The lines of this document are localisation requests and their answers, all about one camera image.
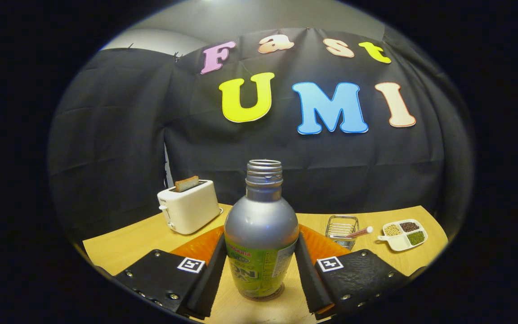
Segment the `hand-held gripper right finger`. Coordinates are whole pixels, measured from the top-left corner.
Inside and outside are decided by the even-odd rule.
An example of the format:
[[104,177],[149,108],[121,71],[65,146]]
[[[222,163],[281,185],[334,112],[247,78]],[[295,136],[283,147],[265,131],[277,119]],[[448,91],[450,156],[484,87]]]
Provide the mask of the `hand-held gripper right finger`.
[[295,258],[308,311],[317,320],[360,312],[410,281],[370,250],[352,252],[304,225]]

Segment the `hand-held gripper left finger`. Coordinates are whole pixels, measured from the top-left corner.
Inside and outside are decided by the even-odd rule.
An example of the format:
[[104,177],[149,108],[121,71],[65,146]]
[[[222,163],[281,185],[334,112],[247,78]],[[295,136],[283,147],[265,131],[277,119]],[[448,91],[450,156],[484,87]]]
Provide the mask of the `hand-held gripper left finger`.
[[210,316],[227,256],[224,226],[171,252],[154,249],[115,279],[157,307],[185,317]]

